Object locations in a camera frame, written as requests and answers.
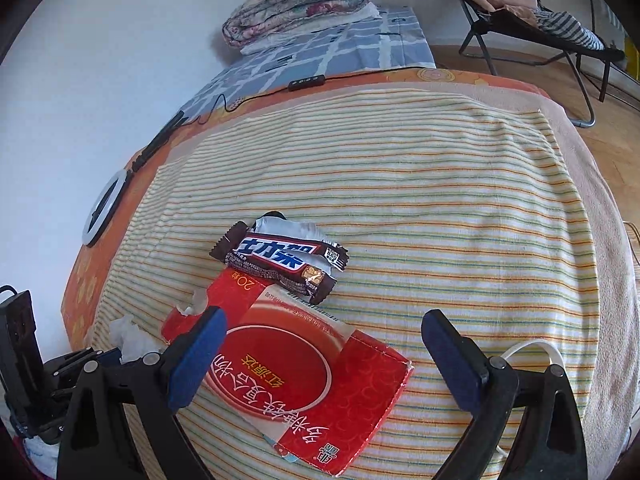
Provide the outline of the white plastic bag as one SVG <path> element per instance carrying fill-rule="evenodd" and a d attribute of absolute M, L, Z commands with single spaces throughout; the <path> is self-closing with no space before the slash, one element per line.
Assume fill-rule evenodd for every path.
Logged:
<path fill-rule="evenodd" d="M 207 308 L 207 294 L 204 288 L 197 289 L 190 304 L 176 304 L 162 328 L 162 333 L 185 322 L 195 322 Z M 134 322 L 131 314 L 110 323 L 110 343 L 120 351 L 119 362 L 127 364 L 143 358 L 151 352 L 162 352 L 163 346 Z"/>

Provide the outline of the white silicone wristband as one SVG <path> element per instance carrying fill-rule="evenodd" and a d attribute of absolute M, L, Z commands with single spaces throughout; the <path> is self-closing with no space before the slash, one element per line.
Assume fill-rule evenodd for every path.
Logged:
<path fill-rule="evenodd" d="M 566 367 L 567 340 L 560 337 L 537 337 L 522 340 L 507 339 L 501 344 L 496 342 L 491 350 L 515 368 L 529 372 L 543 372 L 549 365 Z M 523 408 L 514 408 L 506 423 L 506 434 L 500 438 L 496 454 L 503 462 L 509 457 L 518 430 L 515 428 L 522 421 Z"/>

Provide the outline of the red tissue box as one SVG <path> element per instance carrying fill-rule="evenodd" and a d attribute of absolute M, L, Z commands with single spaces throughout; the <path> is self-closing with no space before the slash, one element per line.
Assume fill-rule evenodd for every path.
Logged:
<path fill-rule="evenodd" d="M 306 304 L 282 286 L 226 269 L 160 333 L 187 333 L 206 308 L 226 317 L 207 387 L 286 458 L 332 477 L 384 479 L 370 447 L 404 392 L 411 361 L 388 344 Z"/>

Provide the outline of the brown chocolate bar wrapper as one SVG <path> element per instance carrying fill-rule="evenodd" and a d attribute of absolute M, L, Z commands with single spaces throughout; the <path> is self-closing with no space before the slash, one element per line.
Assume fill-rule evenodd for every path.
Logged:
<path fill-rule="evenodd" d="M 308 304 L 321 304 L 346 270 L 348 250 L 310 222 L 269 211 L 250 226 L 236 222 L 209 252 L 214 259 L 255 278 L 278 283 Z"/>

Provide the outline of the orange floral bedsheet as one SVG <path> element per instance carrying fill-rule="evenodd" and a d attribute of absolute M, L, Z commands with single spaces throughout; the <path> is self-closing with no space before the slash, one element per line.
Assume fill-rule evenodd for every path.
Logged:
<path fill-rule="evenodd" d="M 526 103 L 534 96 L 548 99 L 550 94 L 543 88 L 513 78 L 491 76 L 469 72 L 468 70 L 446 70 L 446 68 L 404 67 L 397 70 L 374 70 L 356 72 L 329 77 L 322 86 L 307 88 L 295 92 L 281 87 L 266 91 L 244 101 L 235 102 L 234 112 L 226 112 L 219 107 L 212 112 L 189 119 L 175 128 L 170 138 L 153 155 L 140 171 L 131 179 L 129 188 L 118 203 L 112 220 L 108 222 L 100 239 L 91 247 L 78 252 L 70 278 L 64 292 L 61 313 L 70 345 L 74 350 L 87 347 L 91 339 L 91 326 L 96 316 L 100 293 L 110 270 L 112 259 L 119 248 L 128 224 L 146 190 L 152 183 L 157 169 L 165 162 L 182 156 L 193 148 L 200 137 L 209 129 L 217 128 L 226 122 L 241 118 L 247 114 L 260 114 L 268 107 L 286 107 L 288 102 L 300 99 L 314 99 L 317 96 L 334 96 L 358 87 L 376 84 L 425 84 L 431 89 L 439 84 L 446 91 L 470 94 L 470 88 L 488 88 L 495 94 L 499 89 L 512 93 L 527 92 Z"/>

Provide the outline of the pink beige towel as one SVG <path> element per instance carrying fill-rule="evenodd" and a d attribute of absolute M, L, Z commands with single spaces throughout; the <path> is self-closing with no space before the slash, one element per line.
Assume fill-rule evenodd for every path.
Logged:
<path fill-rule="evenodd" d="M 626 230 L 614 197 L 587 145 L 555 102 L 527 92 L 470 88 L 470 94 L 449 92 L 440 84 L 376 84 L 355 89 L 423 88 L 455 93 L 478 102 L 520 112 L 538 106 L 547 117 L 568 172 L 585 206 L 596 254 L 599 284 L 599 331 L 596 362 L 589 398 L 579 408 L 587 445 L 588 474 L 603 479 L 614 469 L 626 441 L 626 431 L 637 397 L 639 379 L 639 315 L 634 265 Z"/>

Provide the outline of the black tripod stand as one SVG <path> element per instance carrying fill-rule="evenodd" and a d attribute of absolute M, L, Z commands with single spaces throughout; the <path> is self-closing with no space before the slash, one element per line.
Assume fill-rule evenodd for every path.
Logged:
<path fill-rule="evenodd" d="M 138 172 L 154 154 L 164 146 L 171 138 L 174 131 L 186 121 L 186 114 L 179 110 L 171 120 L 160 129 L 160 132 L 152 139 L 152 141 L 140 152 L 138 157 L 131 165 L 130 171 L 135 174 Z"/>

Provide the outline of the striped cream towel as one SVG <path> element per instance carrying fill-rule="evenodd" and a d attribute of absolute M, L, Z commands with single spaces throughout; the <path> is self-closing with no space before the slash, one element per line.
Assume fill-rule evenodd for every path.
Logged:
<path fill-rule="evenodd" d="M 76 263 L 76 328 L 105 346 L 108 323 L 131 314 L 157 333 L 220 272 L 209 255 L 218 238 L 272 210 L 347 248 L 323 309 L 414 367 L 347 478 L 430 478 L 468 424 L 422 344 L 431 309 L 488 353 L 552 342 L 586 406 L 596 254 L 538 106 L 508 112 L 455 93 L 363 88 L 236 118 L 158 168 L 113 262 Z"/>

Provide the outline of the yellow crate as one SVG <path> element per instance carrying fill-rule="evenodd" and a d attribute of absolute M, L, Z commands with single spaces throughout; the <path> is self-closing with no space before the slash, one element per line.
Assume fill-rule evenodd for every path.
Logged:
<path fill-rule="evenodd" d="M 624 50 L 626 55 L 625 72 L 635 80 L 640 80 L 640 52 L 628 34 L 625 34 Z"/>

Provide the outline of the black folding chair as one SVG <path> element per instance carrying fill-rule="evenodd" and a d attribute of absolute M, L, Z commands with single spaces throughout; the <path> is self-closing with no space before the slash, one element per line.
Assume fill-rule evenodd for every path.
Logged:
<path fill-rule="evenodd" d="M 617 49 L 616 47 L 608 47 L 606 44 L 604 44 L 605 48 L 601 51 L 588 50 L 547 35 L 537 26 L 537 21 L 534 15 L 535 10 L 498 10 L 497 12 L 488 12 L 472 0 L 459 0 L 459 2 L 470 25 L 469 32 L 466 34 L 459 48 L 460 55 L 465 58 L 481 58 L 487 64 L 489 73 L 496 76 L 498 74 L 495 66 L 497 59 L 491 56 L 484 41 L 484 37 L 488 34 L 497 34 L 517 40 L 523 40 L 530 42 L 531 44 L 538 44 L 538 46 L 557 50 L 558 53 L 556 55 L 553 55 L 551 58 L 547 58 L 544 61 L 535 62 L 531 60 L 524 60 L 524 58 L 506 58 L 505 61 L 507 63 L 527 66 L 546 66 L 551 63 L 558 62 L 559 60 L 566 61 L 578 83 L 580 92 L 582 92 L 589 114 L 588 119 L 573 119 L 572 124 L 578 128 L 591 128 L 596 124 L 596 113 L 594 112 L 587 88 L 582 80 L 582 73 L 580 72 L 580 69 L 582 68 L 582 59 L 594 58 L 595 60 L 603 63 L 604 69 L 602 84 L 599 88 L 599 100 L 603 101 L 606 96 L 606 90 L 608 90 L 608 77 L 610 76 L 613 65 L 618 62 L 622 62 L 625 59 L 625 53 L 622 50 Z M 537 9 L 553 11 L 544 6 L 541 0 L 538 0 Z"/>

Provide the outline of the striped garment on chair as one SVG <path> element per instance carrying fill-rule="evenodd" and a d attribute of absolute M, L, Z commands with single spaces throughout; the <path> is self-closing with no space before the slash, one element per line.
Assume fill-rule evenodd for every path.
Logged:
<path fill-rule="evenodd" d="M 582 23 L 568 12 L 536 9 L 534 15 L 538 28 L 547 35 L 588 50 L 601 51 L 605 48 L 602 40 L 594 32 L 582 26 Z"/>

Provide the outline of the blue checked bedsheet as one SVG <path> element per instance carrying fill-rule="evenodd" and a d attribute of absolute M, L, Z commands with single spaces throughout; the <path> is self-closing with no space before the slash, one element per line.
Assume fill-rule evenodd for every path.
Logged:
<path fill-rule="evenodd" d="M 233 104 L 312 76 L 436 66 L 411 8 L 381 8 L 378 12 L 378 18 L 310 32 L 238 58 L 183 104 L 184 117 L 209 113 L 221 94 Z"/>

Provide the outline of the white pillow under quilt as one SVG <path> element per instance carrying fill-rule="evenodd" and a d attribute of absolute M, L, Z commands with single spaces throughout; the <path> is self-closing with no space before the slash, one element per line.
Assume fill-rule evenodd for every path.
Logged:
<path fill-rule="evenodd" d="M 290 30 L 286 30 L 285 32 L 274 32 L 273 34 L 262 37 L 251 42 L 250 44 L 247 44 L 245 47 L 242 47 L 240 49 L 240 52 L 242 55 L 250 55 L 263 50 L 267 50 L 269 48 L 280 46 L 281 44 L 285 44 L 286 42 L 294 38 L 311 34 L 312 32 L 321 32 L 322 30 L 336 26 L 349 25 L 365 20 L 379 20 L 380 18 L 381 14 L 378 10 L 378 7 L 373 2 L 369 2 L 362 9 L 356 12 L 340 15 L 328 15 L 324 16 L 323 18 L 315 18 L 308 23 L 297 25 Z"/>

